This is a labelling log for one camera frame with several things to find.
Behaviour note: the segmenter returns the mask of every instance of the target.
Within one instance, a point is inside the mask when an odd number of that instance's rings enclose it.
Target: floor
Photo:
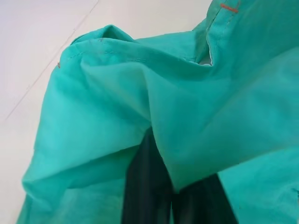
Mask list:
[[[141,38],[187,31],[211,0],[2,0],[0,2],[0,223],[14,224],[25,193],[43,96],[63,49],[114,24]]]

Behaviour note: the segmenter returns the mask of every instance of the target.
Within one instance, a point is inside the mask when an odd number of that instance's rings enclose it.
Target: teal garment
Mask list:
[[[299,1],[223,2],[190,32],[107,26],[62,53],[18,224],[119,224],[150,126],[177,191],[219,172],[240,224],[296,223]]]

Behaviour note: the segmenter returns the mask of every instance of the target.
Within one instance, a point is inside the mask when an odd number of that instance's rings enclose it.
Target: red thread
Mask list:
[[[225,8],[225,9],[229,10],[229,11],[232,11],[234,13],[238,13],[239,12],[239,10],[237,8],[229,7],[229,6],[227,6],[227,5],[223,4],[223,3],[221,3],[220,6],[222,8]]]

